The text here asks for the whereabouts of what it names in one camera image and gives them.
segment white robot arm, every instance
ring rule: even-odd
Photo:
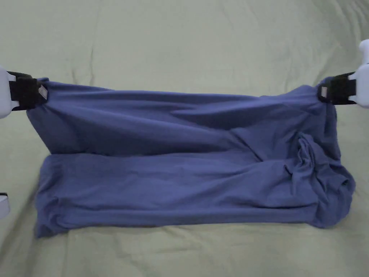
[[[318,88],[318,98],[333,105],[358,104],[369,109],[369,40],[360,43],[363,63],[356,72],[328,78]]]

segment blue cloth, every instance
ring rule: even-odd
[[[349,212],[335,107],[280,96],[116,91],[43,79],[37,236],[86,226],[305,222]]]

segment white robot part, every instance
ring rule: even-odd
[[[356,80],[356,95],[350,96],[349,100],[369,109],[369,40],[362,41],[359,49],[363,53],[363,64],[348,77],[349,80]]]
[[[8,116],[12,109],[19,106],[19,102],[12,101],[10,96],[9,82],[15,79],[15,76],[0,66],[0,119]]]

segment bed sheet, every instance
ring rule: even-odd
[[[368,25],[368,0],[7,1],[0,63],[112,89],[277,95],[356,70]],[[0,276],[367,276],[369,112],[337,110],[357,189],[334,228],[86,228],[39,240],[33,200],[48,151],[14,112],[0,120],[0,190],[12,209],[0,220]]]

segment light green fabric surface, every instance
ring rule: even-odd
[[[276,95],[357,69],[369,0],[35,0],[0,4],[0,64],[113,89]],[[368,276],[369,110],[338,108],[357,181],[330,230],[227,224],[88,228],[35,240],[48,154],[25,113],[0,120],[0,276]]]

